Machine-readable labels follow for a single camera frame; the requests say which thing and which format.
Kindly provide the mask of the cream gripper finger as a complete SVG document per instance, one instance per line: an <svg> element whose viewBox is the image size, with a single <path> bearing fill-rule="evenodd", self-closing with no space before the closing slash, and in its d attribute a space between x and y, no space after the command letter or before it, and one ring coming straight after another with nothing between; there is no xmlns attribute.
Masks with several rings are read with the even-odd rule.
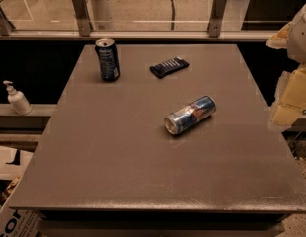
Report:
<svg viewBox="0 0 306 237"><path fill-rule="evenodd" d="M273 49L287 49L287 39L290 27L291 23L287 23L283 26L276 34L266 41L266 46Z"/></svg>
<svg viewBox="0 0 306 237"><path fill-rule="evenodd" d="M278 79L274 96L268 128L286 131L306 110L306 64L300 64L293 72L284 71Z"/></svg>

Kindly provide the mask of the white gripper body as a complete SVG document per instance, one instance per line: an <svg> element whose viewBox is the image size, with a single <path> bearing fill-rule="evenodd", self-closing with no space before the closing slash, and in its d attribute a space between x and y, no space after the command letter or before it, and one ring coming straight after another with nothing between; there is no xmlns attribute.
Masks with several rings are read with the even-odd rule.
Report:
<svg viewBox="0 0 306 237"><path fill-rule="evenodd" d="M291 21L288 31L287 53L290 59L306 64L306 4Z"/></svg>

